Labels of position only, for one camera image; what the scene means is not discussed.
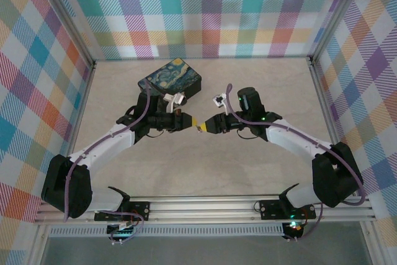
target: vent grille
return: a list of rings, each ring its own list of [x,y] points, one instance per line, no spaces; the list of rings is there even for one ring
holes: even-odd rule
[[[139,236],[280,236],[283,235],[281,223],[239,224],[239,225],[151,225],[145,224]],[[103,237],[106,226],[90,225],[53,226],[50,237]]]

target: metal frame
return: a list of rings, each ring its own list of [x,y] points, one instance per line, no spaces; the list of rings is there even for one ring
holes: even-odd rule
[[[259,200],[277,200],[278,195],[240,195],[205,197],[134,197],[131,201],[150,202],[150,224],[225,224],[225,223],[282,223],[288,220],[261,220],[260,213],[254,211]],[[348,199],[357,201],[356,197]],[[319,214],[319,205],[315,206]],[[43,225],[103,225],[95,222],[94,212],[86,212],[81,217],[63,223],[63,213],[47,203],[43,203],[36,217],[37,224]],[[322,219],[325,222],[373,221],[375,214],[369,200],[361,206],[336,208],[324,207]]]
[[[320,41],[317,44],[316,49],[313,52],[314,64],[316,63],[316,61],[318,61],[319,57],[321,56],[325,48],[328,46],[328,43],[331,40],[332,35],[334,34],[335,30],[337,29],[337,26],[345,16],[345,13],[349,8],[351,2],[352,0],[340,0],[339,4],[337,5],[337,8],[331,17],[328,26],[324,30],[324,34],[322,35]]]
[[[69,33],[73,43],[78,49],[80,55],[84,58],[84,62],[86,64],[93,66],[95,64],[95,60],[91,56],[86,44],[84,43],[83,38],[80,36],[79,31],[77,30],[71,16],[68,14],[67,9],[65,8],[62,0],[48,0],[51,4],[51,7],[56,12],[58,18],[61,23],[65,27],[66,31]]]
[[[350,2],[351,0],[341,0],[341,3],[335,11],[335,14],[332,17],[329,26],[325,30],[325,33],[320,40],[318,47],[314,51],[314,61],[319,58],[319,56],[326,48],[326,45],[330,41],[332,34],[337,28],[337,25],[339,24],[347,8],[349,7]],[[54,7],[60,6],[61,8],[57,9],[62,12],[62,14],[65,13],[65,8],[63,7],[63,4],[60,0],[53,0],[51,1],[51,4]],[[62,21],[64,24],[69,24],[72,21],[67,15],[67,12],[66,16],[67,17],[62,19]],[[74,26],[71,26],[70,30],[73,33],[77,33],[76,36],[79,38],[76,41],[73,41],[76,44],[80,45],[82,40],[77,30]],[[81,49],[79,50],[81,50],[81,52],[83,53],[87,52],[87,48],[85,47],[84,43],[83,47],[81,47]],[[88,56],[88,58],[91,59],[88,61],[91,61],[94,64],[94,60],[92,60],[91,56]],[[332,114],[329,111],[329,106],[327,105],[327,101],[321,87],[321,82],[319,80],[319,75],[313,65],[312,59],[308,59],[308,66],[313,79],[314,87],[318,95],[319,103],[323,111],[328,132],[331,136],[332,142],[335,143],[339,139],[336,126],[333,121]],[[71,137],[71,142],[68,150],[69,153],[72,152],[74,149],[74,144],[77,139],[78,130],[81,124],[81,119],[83,117],[84,108],[87,102],[94,72],[95,68],[93,67],[89,81],[87,83],[87,89],[83,97],[83,103],[78,115],[76,127]],[[196,225],[211,225],[212,227],[219,227],[220,225],[254,225],[254,227],[263,227],[264,225],[278,225],[281,222],[285,222],[283,220],[261,220],[260,214],[253,210],[253,206],[258,200],[266,199],[278,199],[278,196],[241,195],[206,197],[134,197],[131,200],[142,200],[151,202],[151,213],[147,223],[147,226],[149,227],[174,227],[175,225],[190,225],[193,227]],[[352,197],[349,200],[357,200],[357,198]],[[318,205],[316,206],[316,212],[317,214],[319,213]],[[380,234],[377,223],[374,222],[375,214],[368,199],[363,205],[358,207],[346,205],[337,206],[335,209],[325,207],[321,220],[324,222],[361,222],[368,250],[374,264],[389,264],[391,262],[387,258],[387,250],[385,249],[385,245],[383,244],[382,239],[379,236]],[[78,227],[103,227],[106,223],[95,222],[94,212],[87,212],[82,217],[79,217],[77,219],[69,219],[67,223],[63,223],[63,214],[54,209],[52,206],[43,203],[37,215],[36,224],[38,225],[36,241],[34,242],[34,246],[32,248],[32,251],[30,252],[28,264],[40,263],[47,238],[49,236],[56,236],[53,232],[54,230],[51,229],[51,226],[56,225],[60,229],[73,227],[74,229],[68,230],[70,231],[68,235],[74,236],[77,233],[76,231],[81,231],[78,229]],[[87,229],[83,233],[86,235],[86,233],[89,233],[89,231],[90,229]]]
[[[81,9],[80,5],[78,4],[77,0],[68,0],[73,11],[76,14],[76,20],[79,23],[79,26],[83,29],[85,34],[87,35],[88,40],[91,43],[91,52],[92,55],[95,57],[96,60],[103,60],[105,58],[101,47],[96,40],[94,33],[91,30],[91,27],[88,24],[87,19],[84,16],[83,10]]]

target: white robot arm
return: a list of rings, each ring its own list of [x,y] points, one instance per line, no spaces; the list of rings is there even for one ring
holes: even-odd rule
[[[233,129],[249,128],[253,135],[285,148],[310,164],[313,183],[295,184],[279,195],[286,214],[317,203],[335,207],[362,187],[362,177],[346,144],[332,145],[292,127],[281,116],[266,111],[252,87],[238,91],[241,111],[234,112],[230,106],[225,107],[229,91],[214,97],[216,105],[224,107],[226,112],[211,117],[198,130],[228,133]]]
[[[148,99],[141,92],[137,104],[129,108],[105,135],[69,157],[55,156],[50,161],[42,199],[65,212],[65,197],[68,197],[67,214],[72,218],[79,217],[85,211],[119,211],[130,197],[114,187],[92,189],[91,179],[97,172],[120,152],[146,136],[151,128],[176,132],[195,125],[195,119],[189,114],[182,113],[180,109],[174,110],[174,104],[181,104],[182,94],[167,94],[164,98],[169,102],[166,111],[158,111],[160,96],[152,95],[147,113],[142,118]],[[66,187],[68,173],[73,166],[75,168]]]

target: colorful plaid backdrop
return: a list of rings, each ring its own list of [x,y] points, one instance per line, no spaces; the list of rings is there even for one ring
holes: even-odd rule
[[[0,264],[20,264],[89,68],[47,0],[0,0]]]
[[[353,0],[318,68],[397,264],[397,0]]]
[[[338,2],[64,1],[93,56],[107,60],[307,56]]]

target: aluminum rail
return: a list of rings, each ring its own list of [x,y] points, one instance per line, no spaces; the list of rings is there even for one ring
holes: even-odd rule
[[[242,195],[220,197],[134,197],[131,201],[150,202],[148,223],[152,224],[200,224],[200,223],[274,223],[285,220],[261,220],[261,215],[253,209],[258,200],[277,200],[277,195]],[[354,202],[356,197],[348,199]],[[319,214],[319,205],[315,205]],[[70,218],[65,224],[105,224],[95,222],[94,212],[86,212],[79,218]],[[339,204],[335,208],[324,206],[324,222],[373,221],[375,214],[368,199],[361,206]],[[43,203],[36,217],[36,224],[59,225],[63,223],[63,213],[47,203]]]

